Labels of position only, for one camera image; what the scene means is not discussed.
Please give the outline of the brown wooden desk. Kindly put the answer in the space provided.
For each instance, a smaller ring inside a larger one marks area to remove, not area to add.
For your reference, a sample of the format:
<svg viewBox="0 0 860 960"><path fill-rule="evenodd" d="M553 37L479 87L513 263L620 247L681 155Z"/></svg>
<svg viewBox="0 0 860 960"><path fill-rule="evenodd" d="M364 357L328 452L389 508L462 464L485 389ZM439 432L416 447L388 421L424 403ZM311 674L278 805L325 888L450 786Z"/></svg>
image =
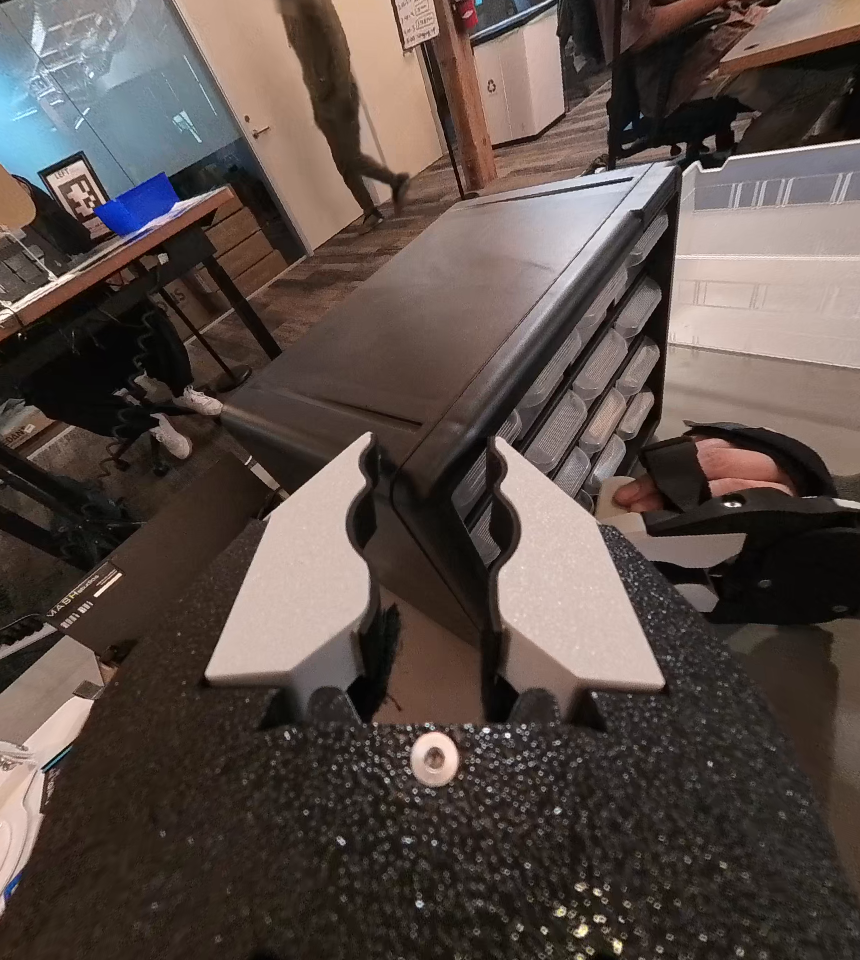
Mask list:
<svg viewBox="0 0 860 960"><path fill-rule="evenodd" d="M15 396L26 378L104 330L121 327L124 314L197 267L204 269L269 359L282 353L263 319L224 270L209 233L244 206L237 190L224 185L178 202L135 233L103 244L72 270L10 305L0 306L0 399ZM39 468L0 440L0 480L51 512L62 527L52 530L0 505L0 531L52 557L84 569L137 528L111 501Z"/></svg>

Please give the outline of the white sign on stand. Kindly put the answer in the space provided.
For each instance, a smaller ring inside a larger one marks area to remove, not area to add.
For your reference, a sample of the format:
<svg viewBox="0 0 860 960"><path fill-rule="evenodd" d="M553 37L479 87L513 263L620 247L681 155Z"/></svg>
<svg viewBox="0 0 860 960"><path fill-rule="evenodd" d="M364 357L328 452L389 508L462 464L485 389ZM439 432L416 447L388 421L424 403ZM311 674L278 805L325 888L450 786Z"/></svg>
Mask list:
<svg viewBox="0 0 860 960"><path fill-rule="evenodd" d="M443 139L450 166L457 184L460 200L466 200L460 166L457 160L456 128L443 84L442 72L433 49L433 40L439 36L439 25L434 1L392 1L402 48L405 52L420 54L426 80L436 111L436 120Z"/></svg>

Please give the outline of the large clear plastic bin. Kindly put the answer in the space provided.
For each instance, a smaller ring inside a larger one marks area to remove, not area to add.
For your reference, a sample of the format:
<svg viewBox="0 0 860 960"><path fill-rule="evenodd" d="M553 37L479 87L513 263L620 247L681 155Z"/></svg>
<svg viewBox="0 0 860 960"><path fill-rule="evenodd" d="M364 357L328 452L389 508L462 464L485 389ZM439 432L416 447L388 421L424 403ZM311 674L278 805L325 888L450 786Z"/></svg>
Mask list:
<svg viewBox="0 0 860 960"><path fill-rule="evenodd" d="M860 370L860 140L684 171L669 339Z"/></svg>

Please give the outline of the person's right hand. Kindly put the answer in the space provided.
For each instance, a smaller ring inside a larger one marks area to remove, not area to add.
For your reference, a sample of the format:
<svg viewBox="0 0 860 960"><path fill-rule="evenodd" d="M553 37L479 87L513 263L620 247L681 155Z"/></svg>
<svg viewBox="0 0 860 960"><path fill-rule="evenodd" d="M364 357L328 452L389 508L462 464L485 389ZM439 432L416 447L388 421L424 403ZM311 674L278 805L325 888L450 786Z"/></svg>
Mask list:
<svg viewBox="0 0 860 960"><path fill-rule="evenodd" d="M736 447L721 438L690 438L689 445L696 452L712 497L762 487L797 496L791 477L763 453ZM618 487L612 503L622 510L636 513L658 511L668 506L648 474Z"/></svg>

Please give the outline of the cardboard box white label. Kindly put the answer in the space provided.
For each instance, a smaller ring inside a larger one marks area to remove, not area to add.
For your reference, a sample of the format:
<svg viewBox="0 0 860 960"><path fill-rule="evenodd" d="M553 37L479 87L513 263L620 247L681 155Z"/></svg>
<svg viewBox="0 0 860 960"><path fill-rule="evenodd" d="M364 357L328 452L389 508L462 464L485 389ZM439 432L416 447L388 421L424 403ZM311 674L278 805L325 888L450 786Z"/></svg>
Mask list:
<svg viewBox="0 0 860 960"><path fill-rule="evenodd" d="M63 422L52 420L39 412L27 414L22 421L3 430L0 443L9 450L28 454L38 450L66 429L67 425Z"/></svg>

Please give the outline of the dark jacket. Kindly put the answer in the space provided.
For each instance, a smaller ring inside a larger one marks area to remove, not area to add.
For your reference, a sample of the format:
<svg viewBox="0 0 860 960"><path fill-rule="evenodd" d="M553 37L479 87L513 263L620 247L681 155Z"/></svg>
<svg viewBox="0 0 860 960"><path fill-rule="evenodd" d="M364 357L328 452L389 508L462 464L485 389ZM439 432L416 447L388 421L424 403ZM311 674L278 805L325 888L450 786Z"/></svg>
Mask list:
<svg viewBox="0 0 860 960"><path fill-rule="evenodd" d="M558 1L556 34L564 52L569 50L574 68L591 73L609 64L606 52L605 18L595 1Z"/></svg>

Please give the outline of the framed printed tag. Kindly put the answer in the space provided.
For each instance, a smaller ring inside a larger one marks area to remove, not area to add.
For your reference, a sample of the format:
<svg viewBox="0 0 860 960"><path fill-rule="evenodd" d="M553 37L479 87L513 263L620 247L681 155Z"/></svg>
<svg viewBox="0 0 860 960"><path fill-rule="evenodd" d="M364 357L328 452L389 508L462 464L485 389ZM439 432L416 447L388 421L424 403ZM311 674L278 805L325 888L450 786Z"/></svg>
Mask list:
<svg viewBox="0 0 860 960"><path fill-rule="evenodd" d="M98 213L111 198L82 150L41 169L38 176L63 210L87 229L92 241L114 235Z"/></svg>

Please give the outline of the wooden support post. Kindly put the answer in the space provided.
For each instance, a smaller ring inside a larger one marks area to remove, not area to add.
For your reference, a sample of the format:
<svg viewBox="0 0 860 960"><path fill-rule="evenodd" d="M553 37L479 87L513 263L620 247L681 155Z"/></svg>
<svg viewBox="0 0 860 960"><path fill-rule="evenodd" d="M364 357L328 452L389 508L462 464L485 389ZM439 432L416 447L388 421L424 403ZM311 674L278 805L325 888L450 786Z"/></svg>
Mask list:
<svg viewBox="0 0 860 960"><path fill-rule="evenodd" d="M453 118L468 188L480 192L498 177L493 146L469 35L451 1L435 1L438 36L434 50Z"/></svg>

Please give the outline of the black office chair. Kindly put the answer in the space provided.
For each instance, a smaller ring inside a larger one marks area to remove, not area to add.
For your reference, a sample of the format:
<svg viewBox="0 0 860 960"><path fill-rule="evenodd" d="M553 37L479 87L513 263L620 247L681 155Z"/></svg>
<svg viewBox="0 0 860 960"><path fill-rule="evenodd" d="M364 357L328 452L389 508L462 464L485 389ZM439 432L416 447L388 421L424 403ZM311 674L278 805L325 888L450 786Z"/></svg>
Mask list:
<svg viewBox="0 0 860 960"><path fill-rule="evenodd" d="M639 153L661 147L671 148L678 162L692 162L707 152L703 142L714 138L715 152L727 154L735 144L733 124L749 109L738 100L723 96L692 99L669 109L668 96L683 62L684 45L671 40L657 46L655 55L656 92L653 111L646 113L636 83L637 55L625 52L624 110L621 153L617 163Z"/></svg>

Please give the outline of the white door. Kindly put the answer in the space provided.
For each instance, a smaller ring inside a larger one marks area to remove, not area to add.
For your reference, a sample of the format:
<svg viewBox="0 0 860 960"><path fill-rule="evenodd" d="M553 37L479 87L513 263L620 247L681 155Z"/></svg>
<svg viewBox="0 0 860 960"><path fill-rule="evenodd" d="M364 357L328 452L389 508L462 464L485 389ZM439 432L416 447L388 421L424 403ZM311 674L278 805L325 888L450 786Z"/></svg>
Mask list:
<svg viewBox="0 0 860 960"><path fill-rule="evenodd" d="M444 152L418 51L405 51L390 1L336 1L361 97L365 154L414 177Z"/></svg>
<svg viewBox="0 0 860 960"><path fill-rule="evenodd" d="M176 11L308 254L353 218L272 1L175 1Z"/></svg>

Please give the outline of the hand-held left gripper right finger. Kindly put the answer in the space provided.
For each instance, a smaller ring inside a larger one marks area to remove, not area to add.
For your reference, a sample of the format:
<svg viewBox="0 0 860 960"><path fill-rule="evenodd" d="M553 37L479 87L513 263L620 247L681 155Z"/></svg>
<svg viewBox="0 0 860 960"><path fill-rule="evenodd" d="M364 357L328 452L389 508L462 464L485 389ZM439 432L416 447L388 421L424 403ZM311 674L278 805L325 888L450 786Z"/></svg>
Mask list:
<svg viewBox="0 0 860 960"><path fill-rule="evenodd" d="M491 492L485 702L508 715L529 690L564 719L591 694L661 694L663 673L591 513L503 438L486 450Z"/></svg>

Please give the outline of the white recycling cabinet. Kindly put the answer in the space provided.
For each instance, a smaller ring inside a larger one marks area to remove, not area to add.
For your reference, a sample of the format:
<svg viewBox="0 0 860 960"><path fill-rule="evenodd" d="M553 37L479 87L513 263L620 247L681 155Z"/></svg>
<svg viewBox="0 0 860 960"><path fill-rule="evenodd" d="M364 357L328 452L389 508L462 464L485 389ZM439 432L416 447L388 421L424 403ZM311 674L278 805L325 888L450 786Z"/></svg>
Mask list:
<svg viewBox="0 0 860 960"><path fill-rule="evenodd" d="M539 2L471 38L494 147L541 138L566 113L557 3Z"/></svg>

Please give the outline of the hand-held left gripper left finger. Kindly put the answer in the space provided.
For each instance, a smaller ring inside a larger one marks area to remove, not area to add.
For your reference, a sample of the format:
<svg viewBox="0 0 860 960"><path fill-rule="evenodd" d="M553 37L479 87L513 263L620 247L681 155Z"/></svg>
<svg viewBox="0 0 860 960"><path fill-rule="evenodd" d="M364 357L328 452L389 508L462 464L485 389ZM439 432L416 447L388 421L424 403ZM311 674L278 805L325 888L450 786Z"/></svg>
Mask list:
<svg viewBox="0 0 860 960"><path fill-rule="evenodd" d="M208 685L281 691L286 716L308 716L319 690L336 690L357 716L379 711L400 638L399 608L383 605L364 557L379 466L365 432L268 516Z"/></svg>

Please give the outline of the black drawer cabinet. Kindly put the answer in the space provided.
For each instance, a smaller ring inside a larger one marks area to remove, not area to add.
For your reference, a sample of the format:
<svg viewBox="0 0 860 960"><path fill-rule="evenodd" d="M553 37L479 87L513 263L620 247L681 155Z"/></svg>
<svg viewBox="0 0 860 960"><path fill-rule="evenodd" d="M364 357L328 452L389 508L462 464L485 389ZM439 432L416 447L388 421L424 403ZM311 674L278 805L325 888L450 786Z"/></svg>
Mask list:
<svg viewBox="0 0 860 960"><path fill-rule="evenodd" d="M436 559L467 421L551 354L640 222L671 205L655 403L617 474L632 472L661 415L681 179L655 162L454 205L257 373L224 426L290 494L374 433L377 526L364 555L389 591L478 647L488 570Z"/></svg>

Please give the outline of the rows of clear cabinet drawers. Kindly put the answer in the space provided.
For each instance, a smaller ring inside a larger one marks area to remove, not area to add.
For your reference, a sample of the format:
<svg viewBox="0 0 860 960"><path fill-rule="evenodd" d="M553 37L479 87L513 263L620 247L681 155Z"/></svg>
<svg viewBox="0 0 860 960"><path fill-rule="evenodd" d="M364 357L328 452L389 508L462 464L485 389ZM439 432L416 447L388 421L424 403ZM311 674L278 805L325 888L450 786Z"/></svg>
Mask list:
<svg viewBox="0 0 860 960"><path fill-rule="evenodd" d="M480 577L499 546L491 533L494 497L487 445L502 439L581 510L619 471L651 416L663 342L657 321L669 295L666 250L676 225L667 205L640 222L599 291L558 334L538 366L516 370L489 410L467 421L468 457L450 482L448 526L438 524L436 559Z"/></svg>

